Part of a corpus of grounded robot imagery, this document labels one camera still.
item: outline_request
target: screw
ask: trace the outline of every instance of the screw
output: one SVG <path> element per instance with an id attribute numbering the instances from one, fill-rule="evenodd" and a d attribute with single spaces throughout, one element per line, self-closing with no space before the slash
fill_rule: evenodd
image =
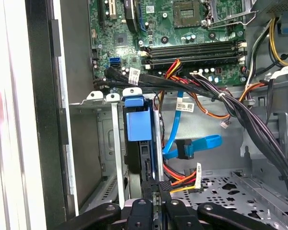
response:
<path id="1" fill-rule="evenodd" d="M 146 205 L 146 202 L 144 200 L 140 200 L 139 205 Z"/>
<path id="2" fill-rule="evenodd" d="M 207 26 L 207 21 L 206 20 L 202 20 L 202 26 Z"/>
<path id="3" fill-rule="evenodd" d="M 274 225 L 274 227 L 275 227 L 276 229 L 279 228 L 279 223 L 275 222 L 273 225 Z"/>
<path id="4" fill-rule="evenodd" d="M 212 208 L 211 205 L 205 205 L 205 206 L 204 206 L 204 209 L 210 211 L 210 210 L 212 210 L 213 208 Z"/>
<path id="5" fill-rule="evenodd" d="M 171 201 L 171 204 L 177 205 L 177 204 L 178 204 L 178 201 L 177 201 L 177 200 L 172 200 L 172 201 Z"/>
<path id="6" fill-rule="evenodd" d="M 113 211 L 115 209 L 115 207 L 113 205 L 109 205 L 106 210 L 107 211 Z"/>

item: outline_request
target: motherboard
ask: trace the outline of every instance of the motherboard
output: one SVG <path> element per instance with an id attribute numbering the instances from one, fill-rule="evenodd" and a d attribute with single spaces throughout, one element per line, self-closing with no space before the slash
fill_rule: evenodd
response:
<path id="1" fill-rule="evenodd" d="M 184 70 L 200 72 L 215 85 L 245 83 L 243 25 L 236 18 L 241 0 L 90 0 L 94 77 L 112 66 L 162 77 L 180 59 Z"/>

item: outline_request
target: white label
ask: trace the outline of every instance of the white label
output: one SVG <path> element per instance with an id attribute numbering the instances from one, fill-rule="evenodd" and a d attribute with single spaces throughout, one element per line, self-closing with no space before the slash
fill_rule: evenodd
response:
<path id="1" fill-rule="evenodd" d="M 129 84 L 138 85 L 141 71 L 139 69 L 135 69 L 132 67 L 130 68 L 129 71 L 130 71 L 128 80 Z"/>
<path id="2" fill-rule="evenodd" d="M 194 111 L 194 104 L 193 104 L 193 103 L 187 103 L 187 102 L 179 102 L 179 101 L 177 100 L 176 110 L 177 110 L 177 111 L 182 111 L 182 112 L 190 112 L 190 113 L 193 113 L 193 111 Z"/>
<path id="3" fill-rule="evenodd" d="M 288 66 L 283 67 L 280 71 L 276 71 L 270 79 L 276 79 L 279 76 L 288 74 Z"/>
<path id="4" fill-rule="evenodd" d="M 155 13 L 154 6 L 146 6 L 146 13 Z"/>
<path id="5" fill-rule="evenodd" d="M 196 165 L 196 181 L 195 181 L 195 189 L 200 189 L 202 183 L 202 165 L 197 163 Z"/>

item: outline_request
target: green circuit board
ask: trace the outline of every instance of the green circuit board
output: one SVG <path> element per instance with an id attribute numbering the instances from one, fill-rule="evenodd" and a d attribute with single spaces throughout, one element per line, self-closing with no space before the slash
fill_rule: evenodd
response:
<path id="1" fill-rule="evenodd" d="M 179 8 L 180 3 L 190 1 L 196 4 L 194 10 Z M 104 78 L 104 70 L 109 66 L 109 59 L 112 57 L 121 58 L 121 68 L 123 69 L 133 67 L 140 69 L 141 72 L 149 72 L 150 70 L 146 70 L 141 63 L 139 41 L 142 41 L 142 46 L 145 47 L 183 46 L 232 40 L 244 41 L 244 28 L 241 24 L 213 30 L 202 27 L 201 20 L 204 19 L 205 8 L 200 0 L 138 0 L 142 25 L 145 22 L 149 23 L 149 27 L 144 29 L 146 31 L 139 29 L 138 33 L 130 32 L 127 26 L 124 1 L 115 0 L 114 2 L 116 16 L 115 18 L 104 17 L 103 28 L 100 25 L 98 14 L 101 12 L 107 14 L 109 6 L 104 3 L 104 0 L 89 1 L 92 49 L 98 51 L 99 57 L 99 60 L 95 62 L 97 65 L 94 71 L 96 78 Z M 177 9 L 181 10 L 181 17 L 184 18 L 181 21 L 175 20 Z M 216 11 L 219 20 L 225 19 L 228 15 L 242 12 L 242 2 L 241 0 L 216 0 Z M 192 18 L 194 26 L 180 24 L 189 18 Z M 187 42 L 186 38 L 192 35 L 195 36 L 195 39 Z M 162 42 L 165 36 L 168 38 L 166 44 Z M 209 70 L 203 72 L 206 77 L 218 78 L 218 81 L 212 81 L 216 85 L 241 85 L 245 81 L 241 73 L 242 66 L 241 63 L 235 63 L 221 66 L 202 66 L 200 68 Z M 199 68 L 188 68 L 190 72 L 199 70 Z M 165 71 L 158 70 L 153 74 L 163 74 Z"/>

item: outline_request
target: pci slot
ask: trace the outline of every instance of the pci slot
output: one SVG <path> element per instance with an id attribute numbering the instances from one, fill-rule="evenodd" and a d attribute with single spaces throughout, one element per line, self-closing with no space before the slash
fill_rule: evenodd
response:
<path id="1" fill-rule="evenodd" d="M 109 0 L 110 18 L 117 19 L 115 0 Z"/>
<path id="2" fill-rule="evenodd" d="M 104 15 L 104 2 L 103 0 L 97 0 L 97 9 L 98 9 L 98 20 L 99 25 L 104 30 L 105 29 L 105 15 Z"/>

